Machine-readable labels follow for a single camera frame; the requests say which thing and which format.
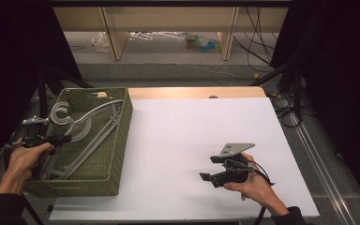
left hand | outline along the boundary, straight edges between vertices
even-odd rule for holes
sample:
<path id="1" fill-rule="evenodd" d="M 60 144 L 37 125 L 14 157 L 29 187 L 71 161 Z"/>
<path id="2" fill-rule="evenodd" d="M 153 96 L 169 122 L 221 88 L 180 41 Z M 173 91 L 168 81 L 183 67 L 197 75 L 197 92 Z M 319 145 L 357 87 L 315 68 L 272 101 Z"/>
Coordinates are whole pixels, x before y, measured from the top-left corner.
<path id="1" fill-rule="evenodd" d="M 32 169 L 38 165 L 39 157 L 53 149 L 54 146 L 50 143 L 32 148 L 15 148 L 11 153 L 7 172 L 2 178 L 0 193 L 21 195 L 25 182 L 32 175 Z"/>

table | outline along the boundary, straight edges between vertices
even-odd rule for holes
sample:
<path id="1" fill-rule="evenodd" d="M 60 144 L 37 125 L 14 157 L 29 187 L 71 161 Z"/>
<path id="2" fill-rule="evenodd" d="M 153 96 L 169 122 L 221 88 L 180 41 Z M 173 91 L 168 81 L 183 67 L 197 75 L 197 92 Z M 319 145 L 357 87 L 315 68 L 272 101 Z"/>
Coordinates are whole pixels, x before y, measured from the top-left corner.
<path id="1" fill-rule="evenodd" d="M 218 155 L 225 143 L 256 143 L 247 152 L 276 182 L 273 189 L 277 195 L 287 205 L 299 206 L 305 217 L 319 215 L 271 102 L 260 87 L 130 88 L 129 93 L 134 110 L 119 194 L 59 198 L 50 220 L 253 219 L 260 212 L 257 203 L 242 202 L 239 193 L 214 188 L 199 176 L 223 171 L 210 157 Z"/>

right hand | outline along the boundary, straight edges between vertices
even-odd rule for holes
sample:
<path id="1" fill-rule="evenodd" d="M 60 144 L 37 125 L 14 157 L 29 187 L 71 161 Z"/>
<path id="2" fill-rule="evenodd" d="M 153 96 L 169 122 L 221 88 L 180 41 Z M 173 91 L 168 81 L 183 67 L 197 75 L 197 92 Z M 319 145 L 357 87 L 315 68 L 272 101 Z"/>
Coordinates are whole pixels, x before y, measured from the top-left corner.
<path id="1" fill-rule="evenodd" d="M 242 153 L 244 158 L 248 161 L 254 161 L 253 156 Z M 252 166 L 255 170 L 259 168 L 252 163 Z M 277 196 L 271 186 L 267 181 L 257 174 L 256 172 L 250 173 L 247 181 L 244 183 L 227 183 L 224 184 L 224 188 L 233 191 L 239 191 L 241 193 L 241 199 L 244 201 L 246 198 L 249 198 L 262 207 L 266 207 L 273 216 L 283 216 L 289 213 L 285 204 Z"/>

green wire basket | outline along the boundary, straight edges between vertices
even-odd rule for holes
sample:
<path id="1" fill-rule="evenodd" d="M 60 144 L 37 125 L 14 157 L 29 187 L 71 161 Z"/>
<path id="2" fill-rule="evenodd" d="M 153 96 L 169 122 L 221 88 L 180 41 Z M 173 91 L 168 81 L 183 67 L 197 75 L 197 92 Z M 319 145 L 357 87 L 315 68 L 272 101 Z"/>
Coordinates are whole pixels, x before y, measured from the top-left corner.
<path id="1" fill-rule="evenodd" d="M 69 104 L 67 112 L 60 112 L 60 118 L 71 116 L 77 120 L 97 106 L 117 99 L 124 100 L 119 123 L 87 160 L 67 180 L 28 181 L 25 185 L 26 192 L 47 198 L 114 196 L 118 194 L 133 112 L 128 90 L 126 88 L 69 88 L 60 93 L 57 102 L 64 101 Z M 83 139 L 65 143 L 57 149 L 53 168 L 61 170 L 73 162 L 107 124 L 112 115 L 110 112 L 104 112 L 94 116 L 92 127 Z M 68 125 L 56 125 L 51 122 L 49 132 L 52 135 L 64 134 L 68 128 Z"/>

black sleeve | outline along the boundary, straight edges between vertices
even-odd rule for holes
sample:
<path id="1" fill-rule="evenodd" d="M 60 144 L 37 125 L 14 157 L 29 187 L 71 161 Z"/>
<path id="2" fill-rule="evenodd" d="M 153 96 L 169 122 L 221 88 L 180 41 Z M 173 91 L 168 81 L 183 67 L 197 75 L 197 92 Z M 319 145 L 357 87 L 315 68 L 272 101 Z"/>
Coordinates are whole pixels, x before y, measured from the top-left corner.
<path id="1" fill-rule="evenodd" d="M 281 217 L 272 217 L 276 225 L 306 225 L 299 207 L 289 207 L 289 214 Z"/>
<path id="2" fill-rule="evenodd" d="M 21 195 L 0 194 L 0 224 L 26 225 L 22 218 L 24 199 Z"/>

